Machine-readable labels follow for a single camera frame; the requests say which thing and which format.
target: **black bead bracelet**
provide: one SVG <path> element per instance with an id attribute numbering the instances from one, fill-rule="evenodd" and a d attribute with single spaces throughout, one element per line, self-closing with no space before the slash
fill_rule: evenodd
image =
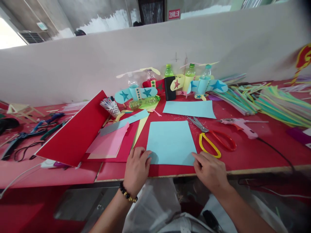
<path id="1" fill-rule="evenodd" d="M 122 194 L 125 196 L 126 199 L 128 199 L 130 202 L 136 203 L 138 200 L 138 197 L 132 198 L 131 195 L 126 191 L 126 189 L 123 186 L 123 181 L 119 184 L 119 189 L 122 192 Z"/>

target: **plastic bottle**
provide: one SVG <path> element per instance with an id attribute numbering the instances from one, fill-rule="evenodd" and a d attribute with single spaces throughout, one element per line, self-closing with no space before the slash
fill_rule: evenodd
<path id="1" fill-rule="evenodd" d="M 134 78 L 133 74 L 130 72 L 130 73 L 127 73 L 127 76 L 128 76 L 128 80 L 129 80 L 129 87 L 130 88 L 137 88 L 138 83 L 137 83 L 136 79 Z"/>
<path id="2" fill-rule="evenodd" d="M 201 75 L 201 79 L 208 79 L 211 76 L 211 65 L 206 65 L 205 66 L 205 70 L 203 71 L 202 75 Z"/>
<path id="3" fill-rule="evenodd" d="M 154 72 L 151 69 L 148 69 L 147 71 L 147 81 L 156 80 Z"/>
<path id="4" fill-rule="evenodd" d="M 161 98 L 158 95 L 156 95 L 156 96 L 151 96 L 151 97 L 141 99 L 141 100 L 137 100 L 137 101 L 132 100 L 129 103 L 129 106 L 133 111 L 135 111 L 135 110 L 139 109 L 139 107 L 142 105 L 144 105 L 145 107 L 152 106 L 152 105 L 156 104 L 157 102 L 159 102 L 160 99 Z"/>
<path id="5" fill-rule="evenodd" d="M 187 69 L 185 76 L 188 76 L 188 77 L 194 77 L 195 76 L 194 64 L 190 63 L 190 66 Z"/>
<path id="6" fill-rule="evenodd" d="M 174 73 L 171 69 L 171 64 L 166 64 L 166 70 L 165 70 L 165 73 L 164 73 L 164 78 L 166 77 L 172 77 L 174 76 Z"/>

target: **scissors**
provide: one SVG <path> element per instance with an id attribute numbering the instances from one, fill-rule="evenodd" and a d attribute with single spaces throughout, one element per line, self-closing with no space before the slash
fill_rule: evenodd
<path id="1" fill-rule="evenodd" d="M 190 117 L 188 117 L 189 120 L 192 121 L 193 124 L 195 124 L 201 131 L 202 133 L 200 133 L 200 136 L 199 136 L 199 144 L 200 144 L 200 147 L 201 149 L 208 153 L 206 151 L 206 149 L 203 147 L 203 144 L 202 144 L 202 137 L 213 147 L 213 149 L 216 151 L 217 155 L 213 155 L 214 157 L 216 158 L 220 158 L 221 157 L 221 153 L 219 151 L 219 149 L 206 137 L 205 133 L 207 132 L 210 132 L 216 139 L 217 141 L 222 144 L 226 149 L 228 149 L 229 151 L 235 151 L 236 150 L 236 143 L 234 142 L 234 140 L 229 137 L 229 135 L 223 133 L 223 132 L 220 132 L 220 131 L 215 131 L 215 130 L 209 130 L 207 128 L 205 128 L 198 120 L 197 118 L 193 117 L 193 119 L 191 119 Z M 221 134 L 222 136 L 226 137 L 229 142 L 231 143 L 231 147 L 227 146 L 222 140 L 220 140 L 220 138 L 216 135 L 217 134 Z"/>

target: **left hand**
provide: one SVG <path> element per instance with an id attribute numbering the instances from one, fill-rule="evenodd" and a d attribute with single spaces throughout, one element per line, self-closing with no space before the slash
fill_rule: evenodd
<path id="1" fill-rule="evenodd" d="M 132 149 L 127 158 L 123 186 L 126 191 L 135 198 L 145 184 L 151 163 L 148 156 L 151 151 L 146 151 L 143 147 Z"/>

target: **pink paper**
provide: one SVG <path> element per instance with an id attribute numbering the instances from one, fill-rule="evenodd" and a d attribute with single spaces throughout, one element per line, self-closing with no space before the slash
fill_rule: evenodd
<path id="1" fill-rule="evenodd" d="M 130 124 L 127 123 L 124 127 L 102 137 L 100 134 L 97 135 L 86 151 L 86 153 L 90 153 L 87 159 L 108 159 L 117 157 L 124 135 L 129 126 Z"/>

